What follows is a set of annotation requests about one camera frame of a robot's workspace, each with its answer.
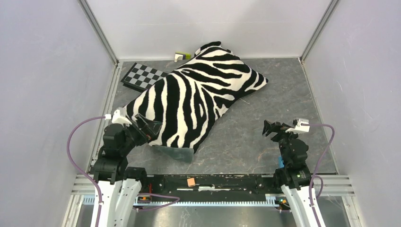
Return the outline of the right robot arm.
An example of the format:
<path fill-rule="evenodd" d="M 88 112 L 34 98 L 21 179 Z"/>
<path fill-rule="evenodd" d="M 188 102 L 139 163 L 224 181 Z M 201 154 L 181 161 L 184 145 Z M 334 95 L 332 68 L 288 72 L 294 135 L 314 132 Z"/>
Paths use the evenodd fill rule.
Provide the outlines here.
<path fill-rule="evenodd" d="M 325 222 L 314 188 L 315 174 L 306 164 L 309 146 L 298 138 L 309 130 L 306 119 L 295 119 L 292 125 L 265 120 L 262 134 L 273 134 L 271 141 L 279 146 L 282 166 L 273 174 L 273 187 L 285 195 L 286 202 L 281 206 L 292 213 L 298 227 L 323 227 Z"/>

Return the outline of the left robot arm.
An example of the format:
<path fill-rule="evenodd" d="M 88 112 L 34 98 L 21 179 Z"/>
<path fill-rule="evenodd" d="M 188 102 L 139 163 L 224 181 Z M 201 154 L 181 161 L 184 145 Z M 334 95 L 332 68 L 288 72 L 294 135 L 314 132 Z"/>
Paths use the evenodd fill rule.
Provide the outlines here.
<path fill-rule="evenodd" d="M 119 111 L 102 118 L 112 122 L 104 129 L 103 145 L 90 170 L 97 202 L 91 226 L 125 227 L 136 199 L 143 195 L 149 201 L 152 192 L 145 168 L 129 167 L 127 156 L 136 146 L 156 137 L 161 123 L 140 114 L 129 119 Z"/>

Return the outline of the zebra striped pillowcase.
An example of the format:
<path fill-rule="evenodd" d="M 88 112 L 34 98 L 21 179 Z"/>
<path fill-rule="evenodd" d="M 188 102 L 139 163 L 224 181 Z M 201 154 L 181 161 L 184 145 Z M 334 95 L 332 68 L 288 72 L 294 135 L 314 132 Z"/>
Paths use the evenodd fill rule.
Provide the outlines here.
<path fill-rule="evenodd" d="M 157 124 L 148 145 L 190 163 L 212 127 L 239 99 L 268 84 L 220 41 L 201 46 L 180 67 L 124 106 L 132 120 Z"/>

